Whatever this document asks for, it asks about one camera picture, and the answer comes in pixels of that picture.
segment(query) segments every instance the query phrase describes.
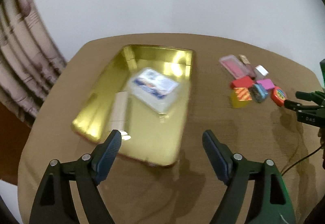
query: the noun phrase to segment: pink cube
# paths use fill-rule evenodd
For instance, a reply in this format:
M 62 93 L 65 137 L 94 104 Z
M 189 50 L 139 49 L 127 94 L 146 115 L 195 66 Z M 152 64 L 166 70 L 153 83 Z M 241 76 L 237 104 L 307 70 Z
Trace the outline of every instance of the pink cube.
M 275 85 L 271 79 L 257 80 L 257 83 L 262 85 L 266 90 L 274 89 Z

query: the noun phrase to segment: yellow block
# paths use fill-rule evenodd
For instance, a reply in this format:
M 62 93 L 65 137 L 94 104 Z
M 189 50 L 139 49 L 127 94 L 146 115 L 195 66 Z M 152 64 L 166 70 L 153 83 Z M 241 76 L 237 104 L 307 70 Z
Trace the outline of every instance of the yellow block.
M 232 106 L 237 109 L 245 107 L 252 101 L 252 98 L 248 88 L 234 88 L 230 95 L 230 101 Z

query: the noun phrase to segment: patterned curtain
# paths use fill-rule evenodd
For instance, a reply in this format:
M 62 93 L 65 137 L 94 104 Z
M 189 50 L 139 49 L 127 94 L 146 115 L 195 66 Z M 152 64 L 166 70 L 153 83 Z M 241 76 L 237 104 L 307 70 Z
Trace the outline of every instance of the patterned curtain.
M 33 0 L 0 4 L 0 102 L 32 125 L 66 66 Z

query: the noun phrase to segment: black wire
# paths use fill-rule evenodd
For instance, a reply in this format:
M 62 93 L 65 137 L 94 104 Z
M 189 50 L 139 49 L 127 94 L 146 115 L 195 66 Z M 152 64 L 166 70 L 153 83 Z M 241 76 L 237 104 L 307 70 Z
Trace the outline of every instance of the black wire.
M 290 166 L 288 169 L 286 169 L 281 175 L 283 176 L 286 172 L 288 172 L 292 167 L 294 167 L 295 165 L 297 165 L 298 163 L 302 162 L 303 160 L 307 159 L 308 157 L 312 156 L 313 154 L 317 153 L 320 149 L 322 149 L 324 146 L 320 146 L 319 148 L 317 148 L 315 151 L 313 151 L 312 153 L 308 154 L 307 156 L 305 156 L 304 158 L 301 158 L 299 161 L 295 162 L 292 166 Z

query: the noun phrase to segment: colorful block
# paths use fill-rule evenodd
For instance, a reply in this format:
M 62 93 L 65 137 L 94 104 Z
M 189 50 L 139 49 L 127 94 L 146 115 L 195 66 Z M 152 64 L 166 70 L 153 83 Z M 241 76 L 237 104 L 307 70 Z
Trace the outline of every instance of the colorful block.
M 284 93 L 284 91 L 281 88 L 275 87 L 272 91 L 271 99 L 279 107 L 282 107 L 284 105 L 284 101 L 287 99 L 287 95 Z
M 249 76 L 245 76 L 241 79 L 232 81 L 232 83 L 230 84 L 230 87 L 231 88 L 250 88 L 252 85 L 254 85 L 254 81 Z
M 234 108 L 242 108 L 252 101 L 248 88 L 234 88 L 230 95 L 230 101 Z
M 257 83 L 262 85 L 266 90 L 271 90 L 275 88 L 271 79 L 257 80 Z
M 260 84 L 254 84 L 249 91 L 258 103 L 262 103 L 269 95 L 267 90 Z
M 254 72 L 256 74 L 256 80 L 263 80 L 267 74 L 269 73 L 264 67 L 261 65 L 255 67 Z

